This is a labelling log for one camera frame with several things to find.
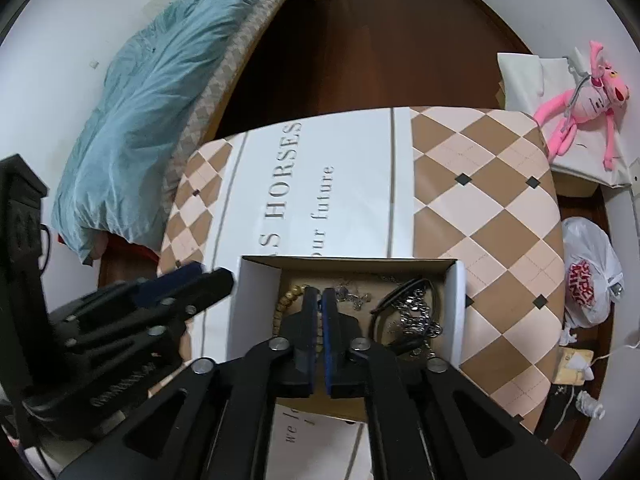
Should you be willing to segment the black smart watch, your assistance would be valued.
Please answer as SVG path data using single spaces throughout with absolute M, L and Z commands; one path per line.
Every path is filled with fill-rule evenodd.
M 439 296 L 429 278 L 412 278 L 389 292 L 370 312 L 368 337 L 395 356 L 431 348 L 442 334 Z

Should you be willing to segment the white cardboard box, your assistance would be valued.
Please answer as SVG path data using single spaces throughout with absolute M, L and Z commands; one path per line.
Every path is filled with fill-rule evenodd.
M 240 358 L 272 337 L 296 341 L 297 323 L 306 286 L 323 292 L 334 288 L 341 313 L 345 356 L 350 342 L 367 338 L 370 312 L 394 288 L 412 278 L 429 278 L 437 288 L 442 334 L 432 339 L 431 348 L 453 367 L 461 364 L 465 310 L 465 268 L 452 259 L 311 258 L 244 256 L 236 274 L 231 300 L 227 356 Z M 322 320 L 318 320 L 316 378 L 314 392 L 306 398 L 280 398 L 278 404 L 312 414 L 362 422 L 366 418 L 363 400 L 348 396 L 333 400 L 324 384 Z

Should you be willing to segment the teal blue duvet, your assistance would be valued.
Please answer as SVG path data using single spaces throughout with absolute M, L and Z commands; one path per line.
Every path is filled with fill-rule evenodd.
M 257 0 L 175 0 L 126 41 L 70 152 L 53 229 L 81 262 L 103 233 L 158 249 L 167 168 L 193 107 Z

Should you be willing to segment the checkered printed tablecloth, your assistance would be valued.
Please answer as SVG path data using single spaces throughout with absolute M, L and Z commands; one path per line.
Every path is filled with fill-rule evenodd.
M 186 163 L 160 272 L 244 256 L 456 259 L 454 359 L 527 428 L 564 309 L 561 218 L 532 118 L 463 107 L 356 110 L 205 143 Z

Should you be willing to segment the white plastic shopping bag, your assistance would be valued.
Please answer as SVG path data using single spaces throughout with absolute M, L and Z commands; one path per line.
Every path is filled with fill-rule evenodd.
M 582 217 L 562 221 L 565 316 L 570 328 L 603 323 L 624 292 L 620 259 L 606 233 Z

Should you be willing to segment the bed mattress patterned sheet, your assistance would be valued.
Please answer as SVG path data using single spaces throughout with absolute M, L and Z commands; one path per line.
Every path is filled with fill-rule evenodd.
M 257 0 L 222 50 L 222 58 L 192 106 L 163 177 L 160 204 L 170 211 L 190 156 L 216 136 L 222 114 L 258 41 L 285 0 Z

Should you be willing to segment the white canvas tote bag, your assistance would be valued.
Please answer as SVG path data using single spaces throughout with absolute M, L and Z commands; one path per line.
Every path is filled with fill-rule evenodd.
M 497 55 L 497 61 L 502 76 L 504 108 L 524 112 L 533 118 L 542 103 L 564 91 L 573 90 L 578 84 L 579 73 L 590 72 L 590 63 L 584 58 L 573 61 L 571 58 L 540 58 L 532 54 L 501 52 Z M 622 108 L 615 109 L 612 171 L 606 171 L 603 167 L 606 142 L 604 116 L 580 125 L 572 146 L 563 156 L 556 156 L 554 161 L 550 162 L 551 169 L 609 188 L 630 185 L 628 165 L 620 144 L 620 127 L 628 101 Z M 561 118 L 562 113 L 559 113 L 539 127 L 546 146 Z

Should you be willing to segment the pink panther plush toy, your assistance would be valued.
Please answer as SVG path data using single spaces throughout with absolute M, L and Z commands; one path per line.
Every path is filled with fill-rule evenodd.
M 562 113 L 551 138 L 547 141 L 548 162 L 563 156 L 572 146 L 578 127 L 605 117 L 606 142 L 603 167 L 614 169 L 615 109 L 622 108 L 630 97 L 628 84 L 620 73 L 602 58 L 604 45 L 589 41 L 589 73 L 579 73 L 573 90 L 564 91 L 537 108 L 534 119 L 539 127 L 551 117 Z

